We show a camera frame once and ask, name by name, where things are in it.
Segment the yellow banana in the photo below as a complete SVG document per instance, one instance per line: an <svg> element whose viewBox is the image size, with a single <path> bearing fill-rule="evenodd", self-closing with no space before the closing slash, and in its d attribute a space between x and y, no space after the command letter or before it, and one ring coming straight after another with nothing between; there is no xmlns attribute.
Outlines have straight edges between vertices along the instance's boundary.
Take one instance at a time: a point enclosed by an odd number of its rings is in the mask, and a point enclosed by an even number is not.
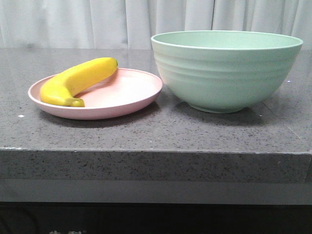
<svg viewBox="0 0 312 234"><path fill-rule="evenodd" d="M46 81L40 88L42 102L66 107L84 107L75 96L110 77L117 70L115 58L97 58L71 67Z"/></svg>

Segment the pink plate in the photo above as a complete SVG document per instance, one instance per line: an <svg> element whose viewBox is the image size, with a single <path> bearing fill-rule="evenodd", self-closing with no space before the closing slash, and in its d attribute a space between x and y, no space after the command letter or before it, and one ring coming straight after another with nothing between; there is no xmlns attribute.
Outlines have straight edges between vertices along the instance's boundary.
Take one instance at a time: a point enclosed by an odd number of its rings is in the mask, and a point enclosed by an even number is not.
<svg viewBox="0 0 312 234"><path fill-rule="evenodd" d="M114 75L77 95L84 107L64 107L40 100L41 86L52 76L34 83L28 90L29 98L43 111L62 118L97 120L134 113L151 104L159 95L163 82L151 73L119 68Z"/></svg>

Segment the green bowl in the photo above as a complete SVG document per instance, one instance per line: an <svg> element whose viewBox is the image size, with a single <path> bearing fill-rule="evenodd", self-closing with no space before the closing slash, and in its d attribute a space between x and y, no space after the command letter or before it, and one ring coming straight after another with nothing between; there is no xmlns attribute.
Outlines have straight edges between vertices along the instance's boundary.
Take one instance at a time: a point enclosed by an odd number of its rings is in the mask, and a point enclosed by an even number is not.
<svg viewBox="0 0 312 234"><path fill-rule="evenodd" d="M296 37L200 30L151 38L158 72L182 101L209 113L233 113L272 95L303 45Z"/></svg>

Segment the white curtain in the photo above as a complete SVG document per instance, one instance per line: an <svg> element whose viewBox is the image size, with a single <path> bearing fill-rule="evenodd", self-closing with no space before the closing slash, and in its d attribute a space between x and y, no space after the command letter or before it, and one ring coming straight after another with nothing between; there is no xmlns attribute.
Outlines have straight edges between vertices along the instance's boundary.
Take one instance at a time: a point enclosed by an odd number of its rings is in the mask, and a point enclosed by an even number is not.
<svg viewBox="0 0 312 234"><path fill-rule="evenodd" d="M155 34L236 30L312 47L309 0L3 0L2 48L150 49Z"/></svg>

